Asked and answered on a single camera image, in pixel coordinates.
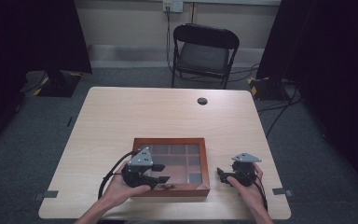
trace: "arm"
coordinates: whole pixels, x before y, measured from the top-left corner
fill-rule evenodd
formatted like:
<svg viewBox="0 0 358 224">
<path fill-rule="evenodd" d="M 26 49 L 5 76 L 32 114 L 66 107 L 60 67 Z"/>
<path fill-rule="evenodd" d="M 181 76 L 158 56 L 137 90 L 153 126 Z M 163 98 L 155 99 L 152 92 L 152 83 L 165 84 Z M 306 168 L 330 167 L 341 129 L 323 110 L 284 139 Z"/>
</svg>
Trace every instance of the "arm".
<svg viewBox="0 0 358 224">
<path fill-rule="evenodd" d="M 118 170 L 121 172 L 123 167 L 124 163 Z M 75 223 L 97 223 L 107 211 L 126 202 L 130 196 L 141 194 L 148 190 L 150 190 L 150 187 L 147 185 L 131 188 L 124 182 L 122 175 L 114 175 L 101 199 L 94 203 Z"/>
<path fill-rule="evenodd" d="M 263 172 L 255 163 L 254 167 L 255 172 L 258 176 L 255 182 L 260 186 L 260 180 L 263 177 Z M 264 208 L 263 199 L 261 197 L 260 191 L 254 184 L 249 187 L 245 187 L 232 176 L 229 176 L 227 178 L 227 181 L 238 190 L 243 202 L 246 204 L 246 206 L 248 206 L 257 224 L 273 223 L 271 217 L 269 216 L 269 213 Z"/>
</svg>

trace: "forearm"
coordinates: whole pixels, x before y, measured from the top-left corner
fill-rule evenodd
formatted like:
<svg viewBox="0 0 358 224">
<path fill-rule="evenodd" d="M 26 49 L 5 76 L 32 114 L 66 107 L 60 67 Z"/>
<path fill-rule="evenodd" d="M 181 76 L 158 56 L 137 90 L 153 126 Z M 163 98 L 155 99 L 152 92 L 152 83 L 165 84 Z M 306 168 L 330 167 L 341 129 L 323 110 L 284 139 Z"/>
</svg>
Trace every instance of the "forearm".
<svg viewBox="0 0 358 224">
<path fill-rule="evenodd" d="M 100 218 L 111 209 L 111 207 L 102 201 L 97 201 L 75 224 L 97 223 Z"/>
<path fill-rule="evenodd" d="M 257 224 L 272 224 L 273 221 L 269 216 L 269 213 L 263 206 L 254 207 L 250 209 L 252 215 L 255 218 Z"/>
</svg>

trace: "wooden box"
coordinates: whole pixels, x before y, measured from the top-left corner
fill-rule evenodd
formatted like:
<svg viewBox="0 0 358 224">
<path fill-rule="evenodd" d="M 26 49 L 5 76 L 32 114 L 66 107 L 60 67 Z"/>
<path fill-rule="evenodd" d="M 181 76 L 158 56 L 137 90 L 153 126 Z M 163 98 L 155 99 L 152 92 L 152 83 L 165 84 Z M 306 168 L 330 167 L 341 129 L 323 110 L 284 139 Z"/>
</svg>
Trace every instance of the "wooden box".
<svg viewBox="0 0 358 224">
<path fill-rule="evenodd" d="M 210 190 L 208 164 L 203 138 L 135 138 L 132 150 L 149 147 L 153 163 L 163 164 L 162 172 L 145 175 L 169 176 L 165 184 L 141 197 L 206 197 Z"/>
</svg>

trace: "gray carpet floor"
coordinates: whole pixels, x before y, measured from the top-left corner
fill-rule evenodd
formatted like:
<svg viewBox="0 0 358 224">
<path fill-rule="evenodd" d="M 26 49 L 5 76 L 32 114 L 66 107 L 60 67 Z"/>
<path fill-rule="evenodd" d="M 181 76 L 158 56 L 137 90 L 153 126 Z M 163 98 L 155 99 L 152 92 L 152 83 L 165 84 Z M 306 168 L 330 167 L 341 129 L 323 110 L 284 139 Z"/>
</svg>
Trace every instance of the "gray carpet floor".
<svg viewBox="0 0 358 224">
<path fill-rule="evenodd" d="M 247 75 L 232 75 L 227 88 L 249 90 L 246 79 L 241 79 Z M 29 73 L 24 89 L 33 87 L 42 76 L 43 72 Z M 210 81 L 177 78 L 175 87 L 220 89 L 218 82 Z M 169 88 L 171 72 L 168 68 L 96 68 L 80 79 L 71 98 L 37 97 L 27 91 L 21 110 L 0 133 L 0 223 L 73 223 L 41 219 L 41 201 L 34 196 L 48 189 L 93 86 Z M 295 100 L 300 98 L 294 86 L 287 86 L 287 91 Z M 255 104 L 259 110 L 284 105 L 273 101 Z M 259 113 L 266 133 L 280 112 Z M 288 197 L 292 216 L 276 223 L 358 223 L 358 176 L 324 139 L 319 121 L 302 101 L 290 105 L 277 119 L 268 143 L 283 186 L 294 193 Z"/>
</svg>

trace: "table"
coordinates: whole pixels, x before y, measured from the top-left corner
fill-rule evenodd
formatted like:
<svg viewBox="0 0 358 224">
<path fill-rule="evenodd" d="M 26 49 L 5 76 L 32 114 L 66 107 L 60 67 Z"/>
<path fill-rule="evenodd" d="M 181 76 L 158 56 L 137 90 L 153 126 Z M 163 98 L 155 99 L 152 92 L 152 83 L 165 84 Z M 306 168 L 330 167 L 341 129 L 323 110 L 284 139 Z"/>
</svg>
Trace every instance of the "table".
<svg viewBox="0 0 358 224">
<path fill-rule="evenodd" d="M 200 97 L 208 100 L 199 105 Z M 262 160 L 263 185 L 273 219 L 291 211 L 252 96 L 248 91 L 115 88 L 89 90 L 45 198 L 42 218 L 78 218 L 97 200 L 103 177 L 135 137 L 205 138 L 211 191 L 206 198 L 130 198 L 103 219 L 249 219 L 237 191 L 222 184 L 216 167 L 231 172 L 231 158 L 242 152 Z"/>
</svg>

